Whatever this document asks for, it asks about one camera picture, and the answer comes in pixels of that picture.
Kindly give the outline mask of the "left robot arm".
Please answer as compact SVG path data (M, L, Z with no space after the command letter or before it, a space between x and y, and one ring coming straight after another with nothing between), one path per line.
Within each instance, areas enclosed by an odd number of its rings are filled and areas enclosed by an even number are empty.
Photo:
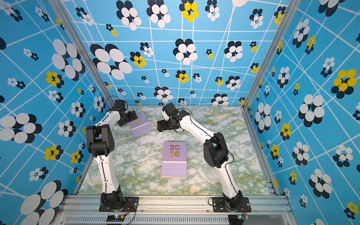
M115 140L111 128L115 124L121 127L137 119L135 111L127 112L127 108L127 102L118 99L100 122L86 128L88 152L96 160L102 181L101 206L115 212L122 210L125 199L113 166Z

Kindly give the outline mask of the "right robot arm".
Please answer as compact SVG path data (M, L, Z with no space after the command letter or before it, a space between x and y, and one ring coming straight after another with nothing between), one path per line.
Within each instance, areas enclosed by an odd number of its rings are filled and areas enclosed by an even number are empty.
M181 128L203 144L204 160L215 169L219 177L227 209L231 212L244 209L246 201L232 176L228 156L230 152L224 136L220 132L209 131L193 119L189 112L177 109L173 103L162 108L162 115L164 119L157 122L157 130L163 132Z

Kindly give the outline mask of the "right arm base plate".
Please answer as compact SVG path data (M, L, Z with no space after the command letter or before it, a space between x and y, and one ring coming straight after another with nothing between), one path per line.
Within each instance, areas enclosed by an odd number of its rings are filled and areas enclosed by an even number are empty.
M214 212L252 212L250 202L247 197L243 197L240 199L229 199L227 197L211 197L209 200Z

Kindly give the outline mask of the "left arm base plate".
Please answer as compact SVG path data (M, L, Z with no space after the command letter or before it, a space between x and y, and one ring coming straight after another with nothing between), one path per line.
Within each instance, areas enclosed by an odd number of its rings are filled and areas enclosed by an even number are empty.
M104 196L100 199L100 212L136 212L139 197L123 197L119 202L108 201Z

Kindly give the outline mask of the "purple calendar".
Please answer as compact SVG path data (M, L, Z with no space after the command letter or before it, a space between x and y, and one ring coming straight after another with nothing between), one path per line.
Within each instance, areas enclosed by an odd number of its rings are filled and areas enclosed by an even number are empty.
M145 112L137 113L137 119L129 123L130 130L134 138L144 135L153 130Z
M167 141L164 143L161 177L185 178L187 176L187 143Z

